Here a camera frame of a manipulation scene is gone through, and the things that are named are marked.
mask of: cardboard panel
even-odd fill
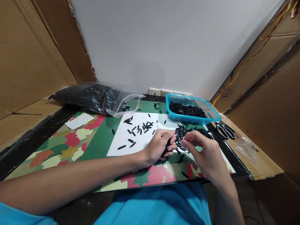
[[[32,0],[50,35],[78,83],[95,81],[71,3],[68,0]]]
[[[280,11],[283,9],[285,4],[281,7],[281,9],[277,12],[276,16],[279,15]],[[274,33],[272,36],[284,36],[284,35],[291,35],[291,34],[299,34],[300,33],[300,16],[297,15],[294,19],[291,19],[290,16],[291,8],[290,10],[284,15],[282,21],[280,24],[276,27]],[[276,22],[278,19],[275,20],[275,22],[268,28],[266,34],[269,34],[273,28],[275,27]]]
[[[300,151],[300,51],[229,118],[298,185]]]
[[[0,152],[47,117],[46,115],[9,115],[0,120]]]
[[[239,73],[235,82],[231,84],[222,96],[216,101],[215,107],[220,112],[227,111],[273,64],[293,45],[299,35],[272,37],[263,50],[255,56]],[[256,41],[252,48],[237,65],[232,76],[230,76],[211,102],[218,96],[221,90],[232,82],[240,67],[246,63],[266,42]]]
[[[34,115],[52,115],[60,110],[65,104],[54,100],[41,99],[16,113]]]
[[[248,183],[278,225],[300,224],[300,187],[286,173]]]
[[[248,136],[248,133],[243,132],[243,129],[240,129],[235,125],[228,117],[224,117],[221,115],[222,121],[230,126],[236,133],[237,139],[238,137],[245,137],[248,139],[253,138]],[[232,140],[228,139],[227,143],[233,149],[233,151],[237,154],[237,156],[241,159],[247,169],[251,172],[254,180],[262,180],[270,177],[274,177],[277,174],[283,173],[284,171],[259,147],[255,146],[258,150],[256,155],[256,162],[252,162],[245,156],[243,156],[239,151],[235,148],[237,145],[237,139]]]
[[[0,119],[76,80],[29,0],[0,1]]]

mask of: blue shirt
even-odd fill
[[[34,216],[0,203],[0,224],[57,224],[51,217]],[[113,203],[94,223],[206,224],[207,198],[200,182],[117,191]]]

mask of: small plastic bag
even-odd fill
[[[257,158],[257,148],[256,145],[246,137],[239,137],[236,140],[236,147],[235,149],[238,150],[243,156],[247,159],[250,159],[252,162],[256,163]]]
[[[142,94],[124,91],[112,85],[91,81],[76,84],[56,92],[52,98],[107,116],[119,118],[124,112],[137,111]]]

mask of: scissors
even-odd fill
[[[235,131],[226,125],[222,120],[220,122],[215,122],[215,124],[217,131],[225,140],[228,140],[229,138],[234,140],[237,138],[235,136]]]

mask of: wall socket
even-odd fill
[[[180,93],[180,92],[169,91],[169,90],[164,90],[164,89],[161,89],[161,91],[160,91],[160,96],[165,97],[166,94],[168,94],[168,93],[180,94],[180,95],[185,95],[185,96],[193,96],[193,94]]]
[[[160,96],[161,95],[161,90],[157,88],[149,88],[149,95],[155,95],[155,96]]]
[[[192,94],[187,94],[187,93],[180,93],[180,92],[169,91],[169,90],[164,90],[164,89],[157,89],[157,88],[152,88],[152,87],[149,88],[149,95],[165,97],[166,94],[168,94],[168,93],[180,94],[180,95],[185,95],[185,96],[193,96]]]

